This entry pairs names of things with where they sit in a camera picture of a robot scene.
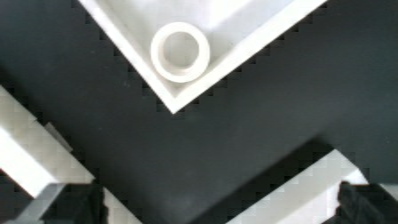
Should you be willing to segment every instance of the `white surface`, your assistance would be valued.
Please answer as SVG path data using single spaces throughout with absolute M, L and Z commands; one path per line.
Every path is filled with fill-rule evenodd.
M 173 113 L 196 99 L 288 28 L 327 0 L 80 0 L 116 46 Z M 175 22 L 192 24 L 210 43 L 210 64 L 201 77 L 169 81 L 151 60 L 151 40 Z M 173 60 L 191 58 L 196 47 L 166 47 Z
M 320 224 L 334 216 L 342 181 L 368 184 L 361 171 L 334 150 L 228 224 Z
M 18 133 L 34 121 L 36 117 L 0 86 L 0 131 Z

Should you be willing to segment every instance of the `black object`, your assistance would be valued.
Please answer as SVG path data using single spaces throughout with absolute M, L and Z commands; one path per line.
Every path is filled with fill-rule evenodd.
M 397 9 L 397 0 L 329 0 L 171 116 L 79 3 L 0 1 L 2 84 L 144 224 L 223 224 L 214 206 L 318 135 L 370 181 L 397 181 Z
M 398 201 L 379 184 L 340 186 L 340 208 L 326 224 L 397 224 Z
M 98 184 L 52 184 L 8 224 L 107 224 L 107 216 L 103 187 Z

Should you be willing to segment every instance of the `white circle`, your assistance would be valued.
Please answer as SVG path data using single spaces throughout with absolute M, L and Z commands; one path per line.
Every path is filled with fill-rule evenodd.
M 164 49 L 166 41 L 169 36 L 176 33 L 187 33 L 192 36 L 199 47 L 199 53 L 194 63 L 189 67 L 183 68 L 173 65 L 166 60 L 166 49 Z M 183 22 L 169 23 L 160 28 L 151 43 L 151 60 L 155 69 L 169 81 L 185 83 L 199 78 L 208 68 L 210 44 L 201 30 L 189 23 Z

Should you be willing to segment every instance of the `dark gray surface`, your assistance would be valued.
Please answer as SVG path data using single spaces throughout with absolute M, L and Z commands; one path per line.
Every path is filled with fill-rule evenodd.
M 192 222 L 315 136 L 398 182 L 397 12 L 331 0 L 173 117 L 80 6 L 0 0 L 2 83 L 146 224 Z
M 16 218 L 31 201 L 29 193 L 0 170 L 0 223 Z

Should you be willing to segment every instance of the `white border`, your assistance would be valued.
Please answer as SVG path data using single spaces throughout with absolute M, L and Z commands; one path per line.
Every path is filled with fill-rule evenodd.
M 137 43 L 132 43 L 128 38 L 128 35 L 132 35 L 130 31 L 118 23 L 116 18 L 112 19 L 116 15 L 109 15 L 105 12 L 107 6 L 102 3 L 102 0 L 80 0 L 80 2 L 127 56 L 127 59 L 135 66 L 166 106 L 171 112 L 176 113 L 327 0 L 295 0 L 292 2 L 237 45 L 231 53 L 226 55 L 223 61 L 219 61 L 217 66 L 203 75 L 203 78 L 196 81 L 196 83 L 192 83 L 187 89 L 183 89 L 176 97 L 173 96 L 173 93 L 169 92 L 159 79 L 157 71 L 143 60 L 139 52 L 141 49 L 135 47 L 139 45 Z

